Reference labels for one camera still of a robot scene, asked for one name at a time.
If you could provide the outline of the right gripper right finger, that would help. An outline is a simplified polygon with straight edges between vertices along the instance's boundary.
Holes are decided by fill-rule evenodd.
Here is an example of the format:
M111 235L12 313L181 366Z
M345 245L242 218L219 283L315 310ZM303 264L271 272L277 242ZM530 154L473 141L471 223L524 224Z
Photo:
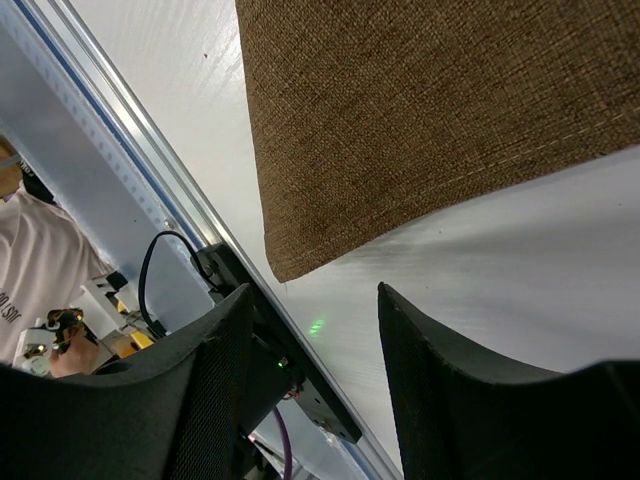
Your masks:
M558 373L492 351L378 287L408 479L635 479L639 365Z

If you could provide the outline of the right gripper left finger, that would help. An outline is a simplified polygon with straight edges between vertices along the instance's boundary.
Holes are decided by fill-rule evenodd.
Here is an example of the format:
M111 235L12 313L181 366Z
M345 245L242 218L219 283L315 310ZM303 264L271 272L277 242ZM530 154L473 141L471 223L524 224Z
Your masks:
M247 286L92 375L1 371L5 479L227 479L248 371Z

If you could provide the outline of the brown cloth napkin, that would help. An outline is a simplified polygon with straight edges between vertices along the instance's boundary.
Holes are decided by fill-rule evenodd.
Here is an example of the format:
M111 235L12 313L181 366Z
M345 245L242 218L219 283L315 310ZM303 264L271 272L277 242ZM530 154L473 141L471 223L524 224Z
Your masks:
M639 142L635 1L240 1L264 242L306 275Z

